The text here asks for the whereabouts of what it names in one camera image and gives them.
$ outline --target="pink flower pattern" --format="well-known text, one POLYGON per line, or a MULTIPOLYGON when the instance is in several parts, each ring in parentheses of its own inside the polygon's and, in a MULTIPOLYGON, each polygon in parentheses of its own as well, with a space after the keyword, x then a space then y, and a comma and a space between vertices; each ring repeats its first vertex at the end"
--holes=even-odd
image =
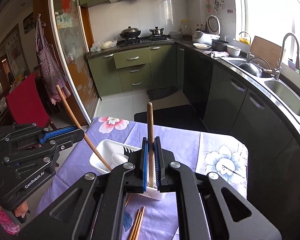
POLYGON ((111 133, 114 128, 116 128, 117 130, 124 130, 130 123, 127 120, 113 117, 100 117, 98 121, 103 123, 99 128, 99 132, 103 134, 111 133))

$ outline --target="bright window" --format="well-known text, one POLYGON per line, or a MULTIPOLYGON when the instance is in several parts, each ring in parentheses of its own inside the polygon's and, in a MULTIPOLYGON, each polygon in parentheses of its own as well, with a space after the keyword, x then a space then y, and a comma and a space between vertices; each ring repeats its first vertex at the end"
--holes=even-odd
MULTIPOLYGON (((246 30, 253 39, 259 36, 282 46, 284 36, 295 33, 300 45, 300 0, 246 0, 246 30)), ((295 62, 297 45, 288 37, 285 59, 295 62)))

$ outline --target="table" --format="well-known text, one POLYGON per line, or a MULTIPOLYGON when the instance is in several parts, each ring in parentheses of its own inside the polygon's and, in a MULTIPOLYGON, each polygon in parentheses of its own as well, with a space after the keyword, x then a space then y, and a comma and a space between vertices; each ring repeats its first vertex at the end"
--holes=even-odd
MULTIPOLYGON (((147 137, 147 125, 116 118, 95 118, 87 130, 87 135, 97 146, 102 140, 110 139, 127 145, 141 147, 143 137, 147 137)), ((197 131, 154 126, 154 136, 159 136, 163 149, 172 151, 175 159, 193 171, 206 174, 216 171, 241 195, 247 194, 247 148, 237 139, 228 135, 218 135, 197 131), (236 175, 224 169, 223 164, 232 165, 236 175)), ((43 195, 36 213, 39 214, 87 172, 98 172, 89 164, 93 154, 82 140, 72 150, 68 158, 53 178, 52 184, 43 195)), ((134 194, 126 211, 135 220, 137 210, 146 207, 139 239, 178 239, 178 215, 175 193, 167 193, 165 199, 157 201, 134 194)), ((123 227, 122 239, 128 238, 131 227, 123 227)))

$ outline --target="checkered apron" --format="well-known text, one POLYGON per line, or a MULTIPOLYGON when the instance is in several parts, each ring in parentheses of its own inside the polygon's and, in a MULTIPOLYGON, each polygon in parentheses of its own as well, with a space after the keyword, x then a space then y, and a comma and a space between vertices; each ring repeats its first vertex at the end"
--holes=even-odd
POLYGON ((43 27, 46 26, 46 23, 40 20, 40 16, 41 14, 38 14, 35 30, 37 58, 44 85, 51 102, 55 105, 56 102, 61 101, 56 85, 60 86, 65 98, 69 97, 71 93, 66 87, 68 79, 57 62, 53 46, 48 44, 44 36, 43 27))

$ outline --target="wooden stick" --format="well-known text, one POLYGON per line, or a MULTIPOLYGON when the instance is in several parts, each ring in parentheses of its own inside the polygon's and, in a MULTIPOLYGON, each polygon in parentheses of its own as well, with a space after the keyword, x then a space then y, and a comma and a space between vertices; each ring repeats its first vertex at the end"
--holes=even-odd
MULTIPOLYGON (((70 106, 68 105, 59 85, 56 85, 57 91, 59 96, 61 97, 62 100, 62 104, 65 107, 66 111, 68 112, 70 118, 72 119, 72 121, 74 122, 74 124, 80 128, 81 125, 79 124, 78 120, 76 119, 76 117, 74 116, 74 114, 71 111, 70 106)), ((98 158, 101 160, 101 162, 104 164, 104 166, 107 167, 108 170, 112 171, 112 168, 109 166, 109 164, 106 162, 106 160, 101 156, 101 154, 97 151, 97 149, 95 148, 95 146, 93 145, 92 141, 90 141, 89 137, 86 135, 86 133, 84 133, 84 139, 87 142, 87 144, 90 146, 91 150, 98 156, 98 158)))
POLYGON ((129 202, 131 196, 132 196, 132 193, 130 193, 130 195, 128 196, 128 198, 127 198, 127 200, 126 200, 126 207, 127 207, 127 205, 128 205, 128 202, 129 202))
POLYGON ((147 104, 148 123, 148 164, 149 164, 149 187, 154 187, 154 132, 153 132, 153 107, 152 103, 147 104))
POLYGON ((138 228, 140 217, 141 217, 141 211, 140 211, 140 209, 138 209, 138 214, 137 214, 136 220, 134 221, 134 225, 133 225, 133 228, 131 230, 131 233, 130 233, 130 236, 129 236, 128 240, 132 240, 132 239, 135 238, 136 233, 137 233, 136 229, 138 228))
POLYGON ((142 207, 141 215, 140 215, 140 220, 139 220, 139 223, 138 223, 138 229, 137 229, 137 233, 136 233, 136 236, 135 236, 134 240, 138 240, 139 233, 140 233, 140 228, 141 228, 141 223, 142 223, 142 219, 143 219, 144 213, 145 213, 145 207, 142 207))

